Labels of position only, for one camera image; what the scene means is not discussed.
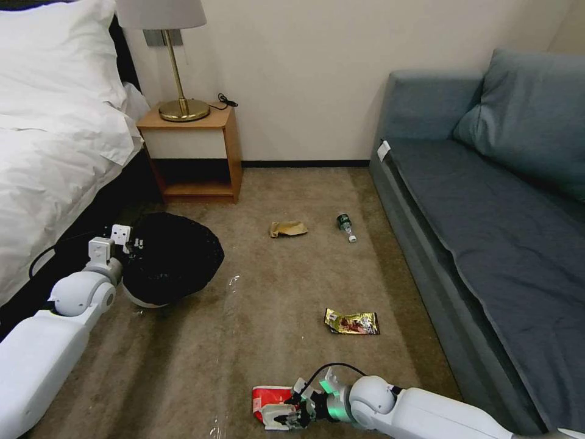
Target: beige carpet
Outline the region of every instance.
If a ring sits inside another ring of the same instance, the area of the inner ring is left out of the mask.
[[[381,437],[325,421],[267,434],[252,417],[253,386],[292,385],[333,361],[458,397],[366,169],[245,170],[236,205],[166,209],[208,226],[224,247],[223,265],[206,289],[160,310],[118,297],[30,438]],[[340,212],[350,215],[357,243],[336,229]],[[301,220],[309,233],[271,239],[279,220]],[[326,307],[376,311],[381,335],[331,334]]]

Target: sofa armrest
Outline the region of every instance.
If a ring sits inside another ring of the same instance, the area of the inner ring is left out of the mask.
[[[375,148],[388,138],[445,140],[481,96],[479,71],[401,70],[390,74]]]

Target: brass lamp base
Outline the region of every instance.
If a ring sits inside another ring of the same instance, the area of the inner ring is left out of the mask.
[[[206,102],[186,99],[184,103],[186,106],[182,109],[179,101],[166,102],[159,107],[158,114],[161,119],[169,122],[190,122],[209,114],[209,105]]]

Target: trash bag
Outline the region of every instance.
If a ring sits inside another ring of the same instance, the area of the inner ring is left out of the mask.
[[[184,216],[141,216],[132,226],[141,241],[124,261],[124,286],[141,306],[159,307],[203,289],[224,260],[216,235]]]

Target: wooden nightstand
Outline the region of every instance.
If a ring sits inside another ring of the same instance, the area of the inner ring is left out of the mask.
[[[238,201],[242,159],[233,108],[212,108],[198,121],[168,122],[156,106],[137,126],[165,202]]]

